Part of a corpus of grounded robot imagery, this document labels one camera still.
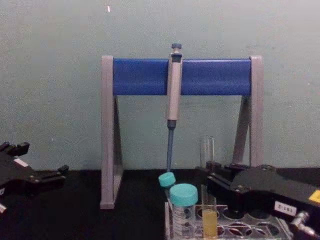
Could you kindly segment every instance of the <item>white label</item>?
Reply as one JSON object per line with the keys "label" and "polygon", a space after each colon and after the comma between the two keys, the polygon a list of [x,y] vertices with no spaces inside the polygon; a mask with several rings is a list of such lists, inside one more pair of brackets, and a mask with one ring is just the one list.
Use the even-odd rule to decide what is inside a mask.
{"label": "white label", "polygon": [[275,201],[274,210],[281,212],[281,213],[284,213],[284,214],[288,214],[290,216],[295,216],[297,214],[296,207],[284,204],[279,201]]}
{"label": "white label", "polygon": [[173,234],[180,236],[178,239],[186,239],[192,236],[195,223],[195,207],[173,206],[172,223]]}
{"label": "white label", "polygon": [[28,167],[29,165],[22,161],[20,158],[16,158],[13,161],[15,161],[17,164],[20,164],[22,167]]}

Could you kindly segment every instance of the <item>teal screw cap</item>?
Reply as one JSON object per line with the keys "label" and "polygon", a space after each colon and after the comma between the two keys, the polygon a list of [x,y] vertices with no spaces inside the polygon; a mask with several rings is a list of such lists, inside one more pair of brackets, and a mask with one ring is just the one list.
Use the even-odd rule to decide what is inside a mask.
{"label": "teal screw cap", "polygon": [[176,178],[173,172],[169,171],[164,174],[161,174],[159,177],[160,186],[163,188],[167,188],[176,182]]}
{"label": "teal screw cap", "polygon": [[170,188],[170,200],[173,205],[188,207],[198,202],[198,190],[191,184],[177,184]]}

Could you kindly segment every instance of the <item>pipette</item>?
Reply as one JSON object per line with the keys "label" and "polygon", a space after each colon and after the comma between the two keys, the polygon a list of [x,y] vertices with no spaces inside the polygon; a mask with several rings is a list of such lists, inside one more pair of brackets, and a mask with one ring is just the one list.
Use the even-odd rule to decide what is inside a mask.
{"label": "pipette", "polygon": [[177,125],[179,100],[181,95],[181,78],[182,78],[182,48],[180,43],[172,44],[173,52],[170,53],[168,65],[168,112],[167,112],[167,127],[168,127],[168,149],[166,155],[166,171],[171,170],[172,148],[174,142],[174,130]]}

